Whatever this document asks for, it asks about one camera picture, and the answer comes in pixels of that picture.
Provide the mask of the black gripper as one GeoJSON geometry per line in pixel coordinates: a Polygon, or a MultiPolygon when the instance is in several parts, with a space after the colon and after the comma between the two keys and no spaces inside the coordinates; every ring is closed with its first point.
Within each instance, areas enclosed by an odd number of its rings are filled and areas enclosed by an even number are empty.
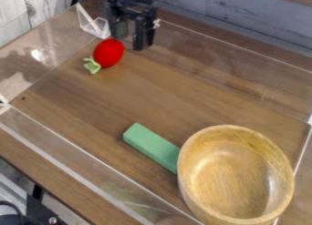
{"type": "Polygon", "coordinates": [[[160,26],[154,0],[107,0],[107,16],[114,39],[129,36],[129,20],[136,20],[133,49],[142,51],[153,45],[160,26]]]}

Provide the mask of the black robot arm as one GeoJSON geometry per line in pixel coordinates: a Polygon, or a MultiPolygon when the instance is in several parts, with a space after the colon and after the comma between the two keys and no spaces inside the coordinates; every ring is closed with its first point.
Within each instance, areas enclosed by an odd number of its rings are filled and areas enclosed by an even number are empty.
{"type": "Polygon", "coordinates": [[[106,10],[113,38],[129,37],[129,21],[133,21],[133,49],[142,51],[150,47],[160,27],[154,0],[107,0],[106,10]]]}

